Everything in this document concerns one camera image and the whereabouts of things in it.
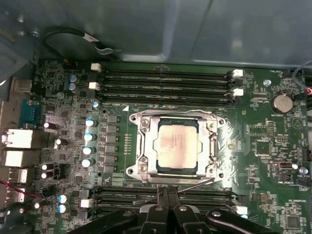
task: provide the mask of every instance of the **motherboard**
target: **motherboard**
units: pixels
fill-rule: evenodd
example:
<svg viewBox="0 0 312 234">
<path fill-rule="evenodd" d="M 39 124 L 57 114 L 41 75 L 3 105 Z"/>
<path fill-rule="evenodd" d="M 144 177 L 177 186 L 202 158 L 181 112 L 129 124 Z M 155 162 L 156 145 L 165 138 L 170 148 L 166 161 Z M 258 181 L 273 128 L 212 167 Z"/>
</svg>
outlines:
<svg viewBox="0 0 312 234">
<path fill-rule="evenodd" d="M 207 180 L 180 193 L 181 204 L 310 234 L 306 101 L 294 98 L 301 87 L 283 74 L 40 61 L 17 123 L 47 138 L 29 147 L 39 148 L 33 191 L 44 194 L 25 210 L 34 233 L 65 234 L 121 208 L 139 212 L 158 187 Z"/>
</svg>

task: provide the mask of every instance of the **electrolytic capacitor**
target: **electrolytic capacitor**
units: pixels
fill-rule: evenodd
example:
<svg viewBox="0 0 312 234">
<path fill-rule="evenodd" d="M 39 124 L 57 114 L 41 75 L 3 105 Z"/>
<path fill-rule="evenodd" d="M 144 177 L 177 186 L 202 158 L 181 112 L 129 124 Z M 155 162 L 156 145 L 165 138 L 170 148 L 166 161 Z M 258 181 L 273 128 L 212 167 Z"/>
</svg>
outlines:
<svg viewBox="0 0 312 234">
<path fill-rule="evenodd" d="M 68 204 L 61 204 L 58 206 L 58 212 L 61 214 L 66 213 L 68 208 L 69 208 Z"/>
<path fill-rule="evenodd" d="M 45 170 L 52 170 L 54 169 L 54 164 L 53 163 L 46 163 L 41 165 L 41 169 Z"/>
<path fill-rule="evenodd" d="M 59 138 L 59 139 L 56 139 L 55 144 L 56 145 L 67 145 L 68 144 L 68 140 Z"/>
<path fill-rule="evenodd" d="M 92 166 L 92 165 L 94 164 L 94 162 L 95 162 L 95 161 L 94 161 L 92 158 L 85 158 L 85 159 L 81 162 L 81 164 L 82 164 L 83 167 L 87 168 L 87 167 Z"/>
<path fill-rule="evenodd" d="M 74 83 L 69 83 L 67 89 L 73 93 L 77 93 L 79 91 L 78 87 Z"/>
<path fill-rule="evenodd" d="M 68 77 L 68 81 L 74 84 L 78 84 L 79 83 L 79 79 L 75 76 L 75 75 L 70 75 Z"/>
<path fill-rule="evenodd" d="M 85 141 L 92 141 L 92 140 L 95 140 L 97 136 L 92 133 L 86 133 L 83 138 Z"/>
<path fill-rule="evenodd" d="M 95 152 L 95 148 L 86 146 L 86 147 L 83 148 L 82 152 L 83 152 L 84 155 L 91 155 L 91 154 L 93 154 Z"/>
<path fill-rule="evenodd" d="M 70 198 L 69 194 L 62 194 L 58 197 L 58 202 L 64 204 L 65 202 L 69 201 L 69 198 Z"/>
<path fill-rule="evenodd" d="M 304 175 L 307 175 L 309 173 L 309 170 L 305 167 L 300 167 L 299 173 L 304 176 Z"/>
<path fill-rule="evenodd" d="M 34 208 L 37 210 L 46 204 L 48 204 L 48 201 L 46 199 L 42 199 L 34 204 Z"/>
<path fill-rule="evenodd" d="M 56 124 L 54 124 L 54 123 L 49 123 L 49 122 L 45 122 L 43 126 L 44 126 L 44 128 L 46 128 L 46 129 L 56 129 L 56 128 L 57 128 L 57 125 L 56 125 Z"/>
<path fill-rule="evenodd" d="M 57 93 L 57 99 L 62 100 L 65 97 L 65 94 L 63 92 Z"/>
<path fill-rule="evenodd" d="M 54 171 L 47 171 L 41 174 L 42 179 L 51 178 L 54 176 Z"/>
<path fill-rule="evenodd" d="M 100 107 L 99 102 L 98 102 L 98 101 L 92 102 L 92 107 L 93 107 L 94 109 L 98 109 L 98 108 Z"/>
<path fill-rule="evenodd" d="M 93 127 L 93 126 L 96 125 L 96 123 L 97 122 L 95 120 L 91 119 L 91 118 L 86 119 L 86 126 L 87 127 Z"/>
</svg>

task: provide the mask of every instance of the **metal frame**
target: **metal frame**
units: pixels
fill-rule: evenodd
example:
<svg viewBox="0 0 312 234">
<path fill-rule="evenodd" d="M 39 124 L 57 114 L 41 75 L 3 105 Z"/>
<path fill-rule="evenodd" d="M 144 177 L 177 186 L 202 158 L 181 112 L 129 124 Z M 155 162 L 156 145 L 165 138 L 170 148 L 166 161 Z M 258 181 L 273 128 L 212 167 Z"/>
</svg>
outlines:
<svg viewBox="0 0 312 234">
<path fill-rule="evenodd" d="M 198 141 L 202 151 L 197 156 L 196 175 L 162 174 L 157 171 L 157 152 L 153 142 L 158 138 L 158 124 L 162 118 L 194 119 L 198 122 Z M 146 110 L 134 113 L 130 121 L 137 125 L 136 164 L 126 169 L 128 176 L 150 183 L 198 183 L 200 179 L 223 178 L 217 167 L 217 130 L 225 125 L 224 118 L 202 110 L 163 111 Z"/>
</svg>

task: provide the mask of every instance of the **cpu socket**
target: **cpu socket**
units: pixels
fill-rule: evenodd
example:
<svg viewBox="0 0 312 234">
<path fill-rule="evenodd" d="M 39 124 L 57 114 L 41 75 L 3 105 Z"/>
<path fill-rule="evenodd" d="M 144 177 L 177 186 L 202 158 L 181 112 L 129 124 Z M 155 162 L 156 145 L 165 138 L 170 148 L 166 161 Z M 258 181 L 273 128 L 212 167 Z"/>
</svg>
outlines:
<svg viewBox="0 0 312 234">
<path fill-rule="evenodd" d="M 217 167 L 217 130 L 225 119 L 202 110 L 146 110 L 132 114 L 130 121 L 137 125 L 137 145 L 128 176 L 165 184 L 223 178 Z"/>
</svg>

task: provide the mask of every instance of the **red wire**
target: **red wire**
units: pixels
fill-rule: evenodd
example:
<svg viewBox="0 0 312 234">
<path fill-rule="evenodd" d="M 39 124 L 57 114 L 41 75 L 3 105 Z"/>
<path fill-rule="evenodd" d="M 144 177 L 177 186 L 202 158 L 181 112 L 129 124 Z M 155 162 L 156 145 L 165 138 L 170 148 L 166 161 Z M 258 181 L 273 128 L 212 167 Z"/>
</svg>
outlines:
<svg viewBox="0 0 312 234">
<path fill-rule="evenodd" d="M 15 191 L 18 192 L 18 193 L 24 194 L 25 196 L 30 196 L 30 197 L 34 197 L 34 198 L 42 198 L 41 195 L 26 193 L 26 192 L 24 192 L 23 190 L 18 189 L 18 188 L 14 187 L 13 185 L 11 185 L 11 184 L 9 184 L 9 183 L 3 181 L 3 180 L 0 180 L 0 184 L 4 184 L 6 187 L 15 190 Z"/>
</svg>

